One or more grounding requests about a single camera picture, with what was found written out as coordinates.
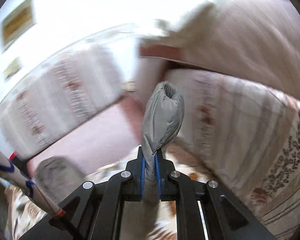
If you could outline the olive quilted hooded jacket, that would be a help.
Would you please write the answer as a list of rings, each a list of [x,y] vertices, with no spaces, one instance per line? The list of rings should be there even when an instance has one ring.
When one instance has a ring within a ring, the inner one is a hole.
[[[155,154],[162,156],[178,134],[184,117],[184,100],[169,82],[157,84],[145,110],[141,146],[145,159],[145,177],[140,201],[123,206],[119,239],[145,239],[158,214],[159,194],[155,174]]]

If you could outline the leaf pattern bed blanket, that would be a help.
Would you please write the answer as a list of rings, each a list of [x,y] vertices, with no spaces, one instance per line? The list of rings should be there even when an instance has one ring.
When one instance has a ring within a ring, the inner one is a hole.
[[[178,239],[243,239],[249,225],[249,212],[221,183],[192,180],[177,171],[174,164],[158,151],[155,161],[155,196],[162,202],[175,202]],[[31,202],[9,205],[8,221],[12,233],[24,221],[32,223],[22,239],[119,239],[125,224],[132,228],[132,239],[149,216],[138,218],[136,212],[126,217],[129,204],[143,204],[146,197],[145,156],[138,151],[124,171],[107,181],[85,181],[60,204],[62,217],[38,217]]]

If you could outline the striped floral side cushion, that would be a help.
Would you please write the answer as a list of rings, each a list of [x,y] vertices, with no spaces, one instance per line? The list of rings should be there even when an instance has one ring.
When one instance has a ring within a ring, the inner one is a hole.
[[[203,70],[173,69],[164,79],[184,96],[177,143],[277,239],[290,239],[300,226],[300,101]]]

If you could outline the pink bolster pillow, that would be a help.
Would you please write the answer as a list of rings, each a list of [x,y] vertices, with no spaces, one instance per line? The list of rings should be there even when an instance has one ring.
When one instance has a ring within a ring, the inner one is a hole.
[[[63,156],[84,174],[114,163],[140,145],[144,109],[127,94],[27,162],[30,176],[41,161]]]

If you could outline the striped floral back cushion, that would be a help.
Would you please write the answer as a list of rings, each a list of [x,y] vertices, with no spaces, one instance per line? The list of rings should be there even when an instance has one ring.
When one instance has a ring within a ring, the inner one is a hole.
[[[0,130],[12,150],[28,159],[116,102],[121,83],[103,46],[65,51],[4,98]]]

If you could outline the pink quilted folded blanket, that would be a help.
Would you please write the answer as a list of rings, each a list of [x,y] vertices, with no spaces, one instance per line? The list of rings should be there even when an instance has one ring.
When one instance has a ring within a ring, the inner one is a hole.
[[[141,39],[158,57],[261,83],[300,100],[300,15],[289,0],[217,0]]]

